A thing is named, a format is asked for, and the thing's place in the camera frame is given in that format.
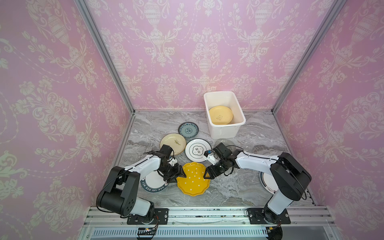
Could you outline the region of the yellow polka dot plate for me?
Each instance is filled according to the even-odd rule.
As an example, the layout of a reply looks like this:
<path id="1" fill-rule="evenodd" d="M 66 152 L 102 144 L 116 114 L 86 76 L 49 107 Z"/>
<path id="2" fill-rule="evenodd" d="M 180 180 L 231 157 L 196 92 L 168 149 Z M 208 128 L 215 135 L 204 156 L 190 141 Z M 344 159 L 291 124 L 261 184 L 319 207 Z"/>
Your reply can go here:
<path id="1" fill-rule="evenodd" d="M 196 162 L 183 165 L 186 177 L 177 178 L 177 186 L 183 194 L 191 197 L 199 196 L 210 187 L 210 180 L 204 179 L 205 170 L 203 164 Z"/>

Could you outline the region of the white plate green lettered rim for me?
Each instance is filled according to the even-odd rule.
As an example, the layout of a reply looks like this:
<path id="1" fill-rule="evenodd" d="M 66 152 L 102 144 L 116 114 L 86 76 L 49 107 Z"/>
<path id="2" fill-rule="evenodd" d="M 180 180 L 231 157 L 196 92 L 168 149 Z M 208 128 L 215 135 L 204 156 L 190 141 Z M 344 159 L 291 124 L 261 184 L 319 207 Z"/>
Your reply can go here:
<path id="1" fill-rule="evenodd" d="M 163 177 L 157 172 L 153 171 L 140 181 L 144 191 L 148 193 L 159 193 L 166 189 L 168 183 L 164 181 Z"/>

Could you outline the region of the pale yellow round plate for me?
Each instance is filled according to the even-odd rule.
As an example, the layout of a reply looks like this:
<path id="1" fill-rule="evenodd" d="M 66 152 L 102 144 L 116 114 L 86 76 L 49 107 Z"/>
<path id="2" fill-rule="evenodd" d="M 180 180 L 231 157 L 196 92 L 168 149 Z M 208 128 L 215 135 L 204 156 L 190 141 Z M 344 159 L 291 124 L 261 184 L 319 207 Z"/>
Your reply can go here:
<path id="1" fill-rule="evenodd" d="M 211 121 L 214 125 L 227 125 L 233 119 L 233 112 L 226 106 L 215 106 L 209 110 Z"/>

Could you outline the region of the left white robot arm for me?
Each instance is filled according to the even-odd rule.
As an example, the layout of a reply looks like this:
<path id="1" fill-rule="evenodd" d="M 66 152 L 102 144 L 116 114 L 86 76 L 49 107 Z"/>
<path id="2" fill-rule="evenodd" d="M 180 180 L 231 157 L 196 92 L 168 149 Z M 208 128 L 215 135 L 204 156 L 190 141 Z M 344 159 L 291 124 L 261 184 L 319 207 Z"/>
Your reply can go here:
<path id="1" fill-rule="evenodd" d="M 157 173 L 166 183 L 185 178 L 183 167 L 174 159 L 174 150 L 163 145 L 159 151 L 149 151 L 137 163 L 128 167 L 115 166 L 110 170 L 104 187 L 97 196 L 99 211 L 116 213 L 121 218 L 139 217 L 144 224 L 155 218 L 153 202 L 138 197 L 139 183 L 151 173 Z"/>

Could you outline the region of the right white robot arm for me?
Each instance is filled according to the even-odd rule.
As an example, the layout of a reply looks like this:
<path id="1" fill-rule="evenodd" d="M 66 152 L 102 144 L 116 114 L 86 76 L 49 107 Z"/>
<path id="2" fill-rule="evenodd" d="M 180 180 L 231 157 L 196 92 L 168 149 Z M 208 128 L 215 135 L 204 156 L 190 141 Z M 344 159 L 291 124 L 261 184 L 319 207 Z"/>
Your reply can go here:
<path id="1" fill-rule="evenodd" d="M 211 163 L 204 179 L 213 180 L 228 169 L 248 169 L 274 178 L 278 190 L 265 205 L 262 216 L 269 224 L 277 224 L 292 202 L 299 201 L 312 181 L 310 173 L 289 153 L 279 156 L 250 154 L 243 150 L 208 150 L 203 158 Z"/>

